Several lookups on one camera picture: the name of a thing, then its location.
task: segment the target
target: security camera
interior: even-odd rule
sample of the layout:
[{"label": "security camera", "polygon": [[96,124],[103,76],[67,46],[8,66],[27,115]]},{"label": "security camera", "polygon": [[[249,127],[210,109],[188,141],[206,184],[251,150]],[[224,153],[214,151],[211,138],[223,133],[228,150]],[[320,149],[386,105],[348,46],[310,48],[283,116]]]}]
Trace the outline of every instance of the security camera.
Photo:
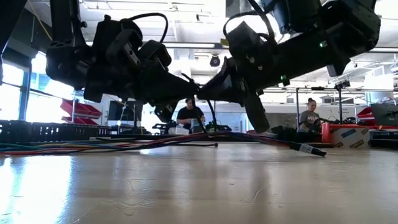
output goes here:
[{"label": "security camera", "polygon": [[210,59],[210,66],[212,67],[218,67],[220,65],[221,61],[218,58],[218,55],[213,55]]}]

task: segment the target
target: man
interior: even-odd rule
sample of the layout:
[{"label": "man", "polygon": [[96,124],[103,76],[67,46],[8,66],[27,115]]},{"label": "man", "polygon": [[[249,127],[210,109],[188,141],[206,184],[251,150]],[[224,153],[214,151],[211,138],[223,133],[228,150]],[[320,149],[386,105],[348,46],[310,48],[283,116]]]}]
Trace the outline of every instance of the man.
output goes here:
[{"label": "man", "polygon": [[193,108],[192,99],[187,98],[185,100],[187,104],[186,107],[180,109],[177,115],[177,123],[183,124],[183,127],[186,129],[191,129],[191,121],[192,119],[196,119],[197,116],[200,117],[202,122],[205,121],[205,115],[199,107]]}]

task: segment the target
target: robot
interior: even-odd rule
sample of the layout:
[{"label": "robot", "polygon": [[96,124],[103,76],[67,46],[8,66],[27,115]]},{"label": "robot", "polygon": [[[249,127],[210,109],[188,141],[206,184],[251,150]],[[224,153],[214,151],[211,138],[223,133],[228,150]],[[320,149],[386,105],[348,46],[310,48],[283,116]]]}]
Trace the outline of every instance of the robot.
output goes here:
[{"label": "robot", "polygon": [[[193,95],[239,103],[256,132],[262,133],[269,129],[259,99],[263,89],[288,85],[290,79],[325,66],[331,77],[342,75],[351,57],[375,48],[379,40],[381,20],[374,13],[376,0],[335,0],[324,5],[319,0],[248,2],[254,11],[230,20],[258,15],[268,33],[258,34],[245,22],[229,33],[224,26],[232,57],[224,58],[221,71],[200,88],[193,80],[188,82],[168,72],[172,59],[162,44],[168,29],[164,15],[149,13],[120,21],[105,16],[89,47],[81,32],[86,24],[80,20],[78,0],[50,0],[53,42],[47,50],[47,75],[76,90],[84,88],[87,100],[100,102],[103,94],[111,94],[149,103],[166,123],[177,102]],[[278,44],[266,14],[275,17],[281,34],[294,37]],[[134,20],[147,16],[165,19],[160,41],[143,43]]]}]

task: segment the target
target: ceiling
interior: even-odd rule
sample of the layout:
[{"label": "ceiling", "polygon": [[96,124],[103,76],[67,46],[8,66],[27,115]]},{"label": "ceiling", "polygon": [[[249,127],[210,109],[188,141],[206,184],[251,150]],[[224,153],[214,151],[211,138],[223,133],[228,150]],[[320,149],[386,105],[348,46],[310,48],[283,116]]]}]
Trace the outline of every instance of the ceiling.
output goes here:
[{"label": "ceiling", "polygon": [[[29,3],[26,8],[50,25],[49,0],[30,1],[34,10]],[[398,8],[398,1],[379,0],[376,4],[375,11],[382,17],[378,47],[398,47],[398,14],[390,10],[393,8]],[[96,24],[103,20],[105,14],[115,20],[120,20],[142,13],[161,12],[169,18],[169,29],[165,42],[217,43],[223,37],[222,27],[228,19],[226,11],[228,11],[226,0],[80,0],[81,19],[88,24],[88,27],[83,29],[87,41],[93,40]],[[256,31],[265,29],[259,18],[251,17],[251,19],[245,18],[244,20]],[[137,20],[136,23],[144,34],[144,40],[160,39],[164,29],[164,21],[161,17],[148,17]],[[181,50],[174,50],[172,54],[176,58],[176,55],[181,52]],[[195,79],[207,82],[220,69],[210,67],[211,56],[217,54],[224,57],[228,56],[229,52],[227,50],[202,49],[189,50],[188,53],[183,54],[188,55],[190,60],[183,62],[175,60],[170,66],[170,70],[174,73],[189,70]],[[345,74],[351,77],[352,82],[361,82],[363,73],[369,71],[369,68],[380,66],[380,64],[391,64],[394,61],[394,56],[392,54],[363,54],[353,58],[353,61],[347,66]],[[333,79],[323,68],[304,74],[292,83],[303,86],[306,83],[330,81]]]}]

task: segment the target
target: desk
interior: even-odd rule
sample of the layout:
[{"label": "desk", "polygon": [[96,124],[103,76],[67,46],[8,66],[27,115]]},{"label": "desk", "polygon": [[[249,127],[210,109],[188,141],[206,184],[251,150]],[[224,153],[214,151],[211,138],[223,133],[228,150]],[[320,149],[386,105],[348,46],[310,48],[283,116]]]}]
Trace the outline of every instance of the desk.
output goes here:
[{"label": "desk", "polygon": [[0,223],[397,223],[398,157],[261,144],[0,158]]}]

